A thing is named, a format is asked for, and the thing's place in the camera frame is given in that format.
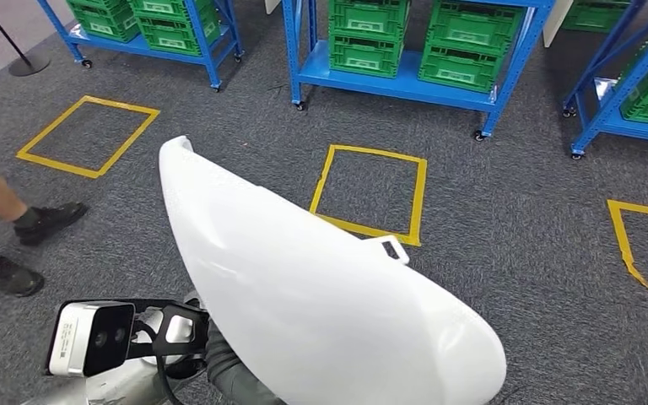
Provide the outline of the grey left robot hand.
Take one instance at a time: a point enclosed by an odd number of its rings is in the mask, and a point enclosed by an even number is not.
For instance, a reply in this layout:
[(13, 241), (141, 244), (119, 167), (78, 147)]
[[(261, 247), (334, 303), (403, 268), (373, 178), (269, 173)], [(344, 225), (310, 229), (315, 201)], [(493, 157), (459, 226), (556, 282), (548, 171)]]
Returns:
[(226, 341), (213, 318), (208, 320), (204, 358), (209, 374), (218, 374), (241, 363), (239, 356)]

